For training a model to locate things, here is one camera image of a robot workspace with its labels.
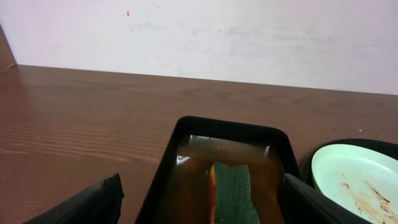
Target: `white backdrop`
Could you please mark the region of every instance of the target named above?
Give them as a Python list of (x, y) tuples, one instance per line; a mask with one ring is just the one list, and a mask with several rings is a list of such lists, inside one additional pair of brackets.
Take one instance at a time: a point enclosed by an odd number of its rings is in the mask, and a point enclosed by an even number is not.
[(397, 0), (0, 0), (0, 23), (23, 65), (398, 95), (397, 9)]

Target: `dirty plate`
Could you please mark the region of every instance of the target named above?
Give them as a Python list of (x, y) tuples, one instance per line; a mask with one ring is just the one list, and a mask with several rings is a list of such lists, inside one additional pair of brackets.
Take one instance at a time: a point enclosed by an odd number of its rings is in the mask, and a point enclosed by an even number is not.
[(332, 144), (312, 159), (315, 188), (372, 223), (398, 223), (398, 161), (359, 146)]

